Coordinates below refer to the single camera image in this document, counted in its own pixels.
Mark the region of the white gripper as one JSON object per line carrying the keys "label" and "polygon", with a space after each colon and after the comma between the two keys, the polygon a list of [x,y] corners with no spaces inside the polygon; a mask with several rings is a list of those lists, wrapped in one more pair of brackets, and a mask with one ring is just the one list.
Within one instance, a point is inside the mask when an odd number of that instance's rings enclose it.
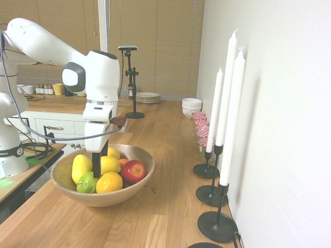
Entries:
{"label": "white gripper", "polygon": [[94,178],[99,178],[101,175],[101,156],[108,155],[108,142],[110,131],[109,122],[87,121],[85,124],[85,148],[88,152],[92,152],[92,164]]}

